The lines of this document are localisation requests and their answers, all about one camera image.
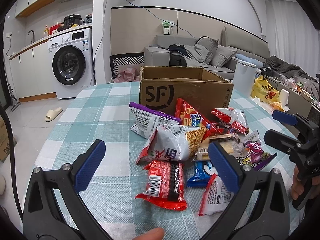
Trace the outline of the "right hand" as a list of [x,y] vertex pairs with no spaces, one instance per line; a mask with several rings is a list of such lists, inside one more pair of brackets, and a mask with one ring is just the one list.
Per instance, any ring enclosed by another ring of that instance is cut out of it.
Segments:
[[304,192],[304,186],[301,181],[298,179],[298,168],[295,166],[293,177],[292,177],[292,185],[291,185],[291,197],[293,200],[297,200],[300,195]]

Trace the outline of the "left hand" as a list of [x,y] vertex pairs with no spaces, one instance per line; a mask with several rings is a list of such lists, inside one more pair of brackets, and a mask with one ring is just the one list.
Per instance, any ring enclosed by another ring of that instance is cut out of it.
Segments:
[[154,228],[142,235],[133,238],[133,240],[162,240],[164,234],[165,232],[163,228]]

